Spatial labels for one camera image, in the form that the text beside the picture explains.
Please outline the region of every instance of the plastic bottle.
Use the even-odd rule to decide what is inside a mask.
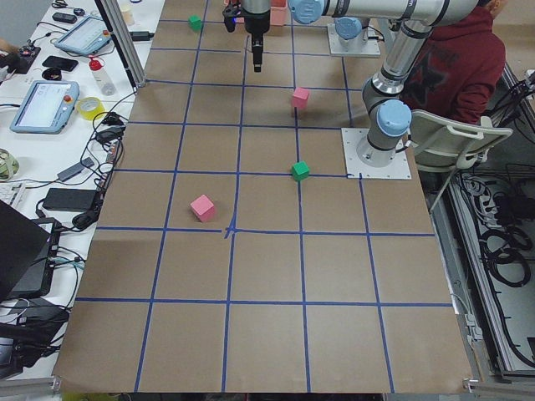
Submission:
[[[99,85],[100,92],[106,96],[114,94],[116,91],[115,85],[111,82],[110,76],[104,70],[102,63],[95,56],[89,56],[89,59],[89,69],[91,69],[94,80]]]

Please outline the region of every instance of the black laptop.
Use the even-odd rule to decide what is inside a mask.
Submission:
[[[34,219],[32,221],[48,233],[48,239],[41,249],[41,252],[39,252],[35,260],[32,262],[32,266],[30,266],[26,273],[24,273],[13,290],[9,293],[8,299],[31,299],[47,295],[50,292],[52,275],[54,274],[52,258],[58,254],[58,228],[61,226],[61,223],[51,217]]]
[[[0,201],[0,302],[39,264],[50,233]]]

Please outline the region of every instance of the charger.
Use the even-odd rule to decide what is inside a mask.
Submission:
[[[130,32],[132,42],[146,42],[154,37],[154,34],[149,31],[134,31]]]

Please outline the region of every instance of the white chair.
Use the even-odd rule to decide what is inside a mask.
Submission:
[[[418,170],[450,172],[429,209],[431,213],[453,175],[486,161],[488,150],[507,139],[512,129],[493,128],[487,117],[481,117],[481,125],[472,125],[413,110],[410,134]]]

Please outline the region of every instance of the green cube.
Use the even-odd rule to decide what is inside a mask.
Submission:
[[[190,23],[190,28],[193,29],[194,31],[200,31],[202,28],[202,21],[196,15],[190,16],[188,18],[188,23]]]
[[[310,174],[310,169],[304,161],[299,161],[292,166],[292,176],[296,181],[304,180]]]

